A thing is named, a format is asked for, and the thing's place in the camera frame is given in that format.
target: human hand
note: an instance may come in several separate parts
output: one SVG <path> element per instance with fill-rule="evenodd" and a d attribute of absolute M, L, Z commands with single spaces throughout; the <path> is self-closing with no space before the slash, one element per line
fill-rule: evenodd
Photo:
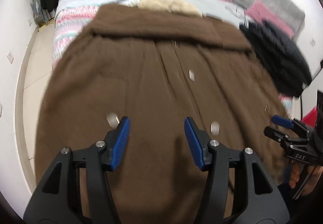
<path fill-rule="evenodd" d="M 313 172 L 314 168 L 315 168 L 315 166 L 309 166 L 307 168 L 307 172 L 309 174 L 311 174 Z M 312 173 L 310 179 L 308 180 L 308 182 L 306 183 L 306 185 L 302 191 L 302 194 L 301 194 L 302 196 L 306 196 L 313 191 L 317 182 L 319 181 L 319 178 L 322 175 L 322 172 L 323 172 L 323 167 L 320 165 L 317 165 L 314 172 Z M 298 163 L 293 162 L 291 165 L 291 173 L 290 173 L 290 179 L 289 179 L 289 186 L 291 188 L 295 188 L 296 183 L 299 180 L 300 174 L 301 174 L 301 170 L 300 170 Z"/>

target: blue rubber fingertip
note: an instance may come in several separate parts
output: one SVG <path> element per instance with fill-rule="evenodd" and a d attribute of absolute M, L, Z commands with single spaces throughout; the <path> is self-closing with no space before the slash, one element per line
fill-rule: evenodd
<path fill-rule="evenodd" d="M 123 152 L 124 152 L 124 149 L 126 148 L 126 144 L 128 141 L 129 131 L 130 131 L 130 119 L 127 118 L 112 150 L 112 156 L 113 156 L 112 162 L 111 162 L 112 170 L 115 170 L 121 163 Z"/>
<path fill-rule="evenodd" d="M 284 128 L 287 128 L 287 129 L 292 129 L 294 127 L 293 122 L 290 119 L 286 119 L 286 118 L 283 118 L 283 117 L 278 116 L 278 115 L 274 115 L 271 118 L 271 121 L 274 124 L 276 124 L 278 126 L 282 126 Z"/>
<path fill-rule="evenodd" d="M 205 166 L 203 160 L 203 150 L 188 118 L 186 118 L 184 121 L 184 131 L 193 156 L 194 164 L 198 166 L 200 170 L 202 170 Z"/>

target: beige fluffy fabric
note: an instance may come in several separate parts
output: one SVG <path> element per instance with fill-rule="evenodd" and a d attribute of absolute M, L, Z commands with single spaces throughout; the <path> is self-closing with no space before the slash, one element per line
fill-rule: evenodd
<path fill-rule="evenodd" d="M 183 0 L 142 0 L 138 7 L 178 15 L 202 17 L 202 14 L 195 6 L 185 3 Z"/>

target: baseboard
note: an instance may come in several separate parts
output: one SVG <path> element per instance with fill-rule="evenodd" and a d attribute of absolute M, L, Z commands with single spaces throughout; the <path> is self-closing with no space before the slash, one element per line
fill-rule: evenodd
<path fill-rule="evenodd" d="M 38 27 L 36 27 L 33 35 L 31 36 L 30 42 L 26 49 L 18 78 L 17 84 L 17 92 L 16 92 L 16 104 L 15 104 L 15 129 L 16 129 L 16 140 L 19 158 L 21 162 L 21 166 L 28 183 L 28 186 L 33 192 L 36 189 L 36 178 L 31 168 L 31 164 L 29 161 L 29 156 L 27 152 L 27 146 L 25 141 L 25 132 L 24 132 L 24 122 L 23 122 L 23 96 L 24 96 L 24 85 L 25 85 L 25 77 L 27 71 L 28 60 L 30 57 L 31 49 L 33 48 L 36 35 L 38 33 Z"/>

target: wall socket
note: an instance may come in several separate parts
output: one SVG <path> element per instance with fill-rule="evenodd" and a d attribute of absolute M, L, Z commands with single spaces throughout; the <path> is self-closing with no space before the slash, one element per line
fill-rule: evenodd
<path fill-rule="evenodd" d="M 7 58 L 9 59 L 9 62 L 12 64 L 14 60 L 14 56 L 12 55 L 12 52 L 10 51 L 9 54 L 7 54 Z"/>

